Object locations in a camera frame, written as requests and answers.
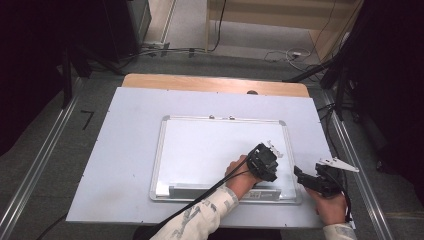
aluminum rail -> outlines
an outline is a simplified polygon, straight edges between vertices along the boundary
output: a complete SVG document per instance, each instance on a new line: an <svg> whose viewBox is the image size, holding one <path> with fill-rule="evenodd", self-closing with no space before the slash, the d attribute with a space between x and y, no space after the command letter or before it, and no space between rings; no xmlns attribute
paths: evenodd
<svg viewBox="0 0 424 240"><path fill-rule="evenodd" d="M323 91L326 104L334 103L331 92L329 91L330 90ZM365 206L367 207L378 238L381 240L394 239L384 213L381 210L380 204L378 203L377 197L372 190L371 184L368 181L358 155L356 154L355 148L346 130L344 122L339 121L336 114L332 115L332 122L336 128L337 134L346 153L346 160L349 162L349 164L359 169L359 173L355 173L353 175L355 177L356 184L358 184L359 191L362 195Z"/></svg>
<svg viewBox="0 0 424 240"><path fill-rule="evenodd" d="M68 122L69 117L75 107L78 100L80 90L83 88L84 83L81 78L77 78L74 84L74 96L69 102L65 109L62 109L57 117L52 129L49 132L46 140L44 141L40 151L34 159L31 168L27 172L24 180L12 197L9 205L6 208L4 215L0 222L0 240L9 239L13 228L16 225L22 211L27 204L35 185L38 182L41 174L43 173L44 167L49 161L50 155L56 146L56 143L62 134L63 129Z"/></svg>

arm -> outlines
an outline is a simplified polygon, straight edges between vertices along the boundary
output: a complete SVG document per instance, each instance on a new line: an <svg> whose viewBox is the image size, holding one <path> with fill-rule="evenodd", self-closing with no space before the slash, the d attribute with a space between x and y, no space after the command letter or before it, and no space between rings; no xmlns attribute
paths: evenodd
<svg viewBox="0 0 424 240"><path fill-rule="evenodd" d="M356 240L352 227L350 224L345 223L346 200L343 194L338 194L332 198L324 198L314 190L308 188L305 188L305 190L315 200L315 210L325 224L323 228L325 239Z"/></svg>
<svg viewBox="0 0 424 240"><path fill-rule="evenodd" d="M232 162L225 174L231 172L245 157L242 155L238 161ZM243 164L234 175L247 170L247 165ZM207 239L219 227L221 219L238 206L239 200L257 182L260 179L250 172L231 178L226 187L218 188L212 195L173 218L151 239Z"/></svg>

patterned sleeve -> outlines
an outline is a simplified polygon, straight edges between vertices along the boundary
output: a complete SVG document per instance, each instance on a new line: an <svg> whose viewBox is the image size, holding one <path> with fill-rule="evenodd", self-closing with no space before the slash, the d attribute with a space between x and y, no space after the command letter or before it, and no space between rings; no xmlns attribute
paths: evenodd
<svg viewBox="0 0 424 240"><path fill-rule="evenodd" d="M350 224L333 224L324 227L324 235L327 240L356 240L355 232Z"/></svg>
<svg viewBox="0 0 424 240"><path fill-rule="evenodd" d="M153 240L207 239L231 210L238 205L237 196L227 187L218 188L208 198L182 212L163 226Z"/></svg>

hand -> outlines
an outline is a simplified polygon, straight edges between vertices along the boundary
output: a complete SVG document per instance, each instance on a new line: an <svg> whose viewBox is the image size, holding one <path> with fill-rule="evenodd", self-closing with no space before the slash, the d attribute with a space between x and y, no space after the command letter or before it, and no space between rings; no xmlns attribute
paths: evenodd
<svg viewBox="0 0 424 240"><path fill-rule="evenodd" d="M340 193L331 198L325 198L314 190L309 188L305 188L305 190L315 200L315 211L326 226L345 223L347 205L343 194Z"/></svg>
<svg viewBox="0 0 424 240"><path fill-rule="evenodd" d="M239 160L236 162L231 162L230 166L227 167L227 171L225 172L225 176L227 176L233 169L235 169L244 159L246 158L246 155L241 155ZM244 163L234 174L245 172L241 175L238 175L236 177L231 178L227 181L226 186L231 189L237 196L238 200L240 200L247 192L252 189L252 187L262 180L260 178L257 178L253 176L251 172L249 172L249 168L247 167L247 164Z"/></svg>

gray carpet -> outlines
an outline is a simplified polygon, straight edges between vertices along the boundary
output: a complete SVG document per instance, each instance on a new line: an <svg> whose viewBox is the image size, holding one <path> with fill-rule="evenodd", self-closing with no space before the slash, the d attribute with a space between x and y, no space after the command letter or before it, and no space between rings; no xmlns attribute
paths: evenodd
<svg viewBox="0 0 424 240"><path fill-rule="evenodd" d="M179 75L222 76L279 81L296 76L299 72L285 62L268 63L257 59L168 54L165 57L141 56L134 59L125 71L131 73L162 73ZM75 109L54 148L36 188L27 203L10 239L36 239L45 228L65 214L70 207L97 135L116 87L123 77L112 73L96 72L85 80ZM316 106L325 105L318 84L305 80ZM52 127L61 106L59 94L46 106L28 127L12 150L0 157L0 210L4 211L26 171L38 153ZM83 130L88 115L81 110L94 111L93 118ZM378 161L362 127L354 123L349 111L344 112L349 134L359 158L385 213L423 211L411 184L398 175L377 172ZM343 150L332 125L330 135L343 158ZM358 187L348 174L352 215L358 239L377 239L368 211ZM390 217L387 219L395 239L424 239L424 220L420 218ZM44 239L131 239L137 226L107 224L76 224L62 221ZM282 239L324 239L320 229L282 230Z"/></svg>

